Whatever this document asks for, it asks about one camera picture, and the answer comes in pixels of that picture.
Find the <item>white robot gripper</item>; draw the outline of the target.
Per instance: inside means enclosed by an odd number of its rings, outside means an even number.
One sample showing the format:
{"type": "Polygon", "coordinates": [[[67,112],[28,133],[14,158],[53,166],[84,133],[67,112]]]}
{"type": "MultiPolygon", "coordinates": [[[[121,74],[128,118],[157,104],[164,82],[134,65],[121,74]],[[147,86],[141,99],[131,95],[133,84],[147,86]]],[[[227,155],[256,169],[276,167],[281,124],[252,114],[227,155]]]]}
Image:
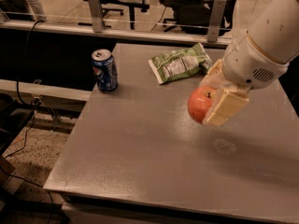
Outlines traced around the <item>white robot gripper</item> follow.
{"type": "Polygon", "coordinates": [[[204,125],[221,126],[249,103],[249,87],[263,89],[286,73],[288,63],[268,58],[247,31],[241,31],[200,82],[216,89],[204,125]],[[240,86],[228,86],[231,82],[240,86]]]}

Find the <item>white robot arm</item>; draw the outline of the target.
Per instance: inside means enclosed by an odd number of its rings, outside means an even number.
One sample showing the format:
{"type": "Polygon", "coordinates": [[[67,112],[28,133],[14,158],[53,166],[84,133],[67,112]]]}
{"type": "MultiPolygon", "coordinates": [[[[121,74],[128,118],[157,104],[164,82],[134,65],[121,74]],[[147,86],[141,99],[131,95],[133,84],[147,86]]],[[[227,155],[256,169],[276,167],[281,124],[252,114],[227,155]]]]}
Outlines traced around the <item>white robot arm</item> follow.
{"type": "Polygon", "coordinates": [[[234,37],[201,81],[212,87],[203,123],[220,126],[249,103],[251,90],[268,87],[299,54],[299,0],[272,0],[234,37]]]}

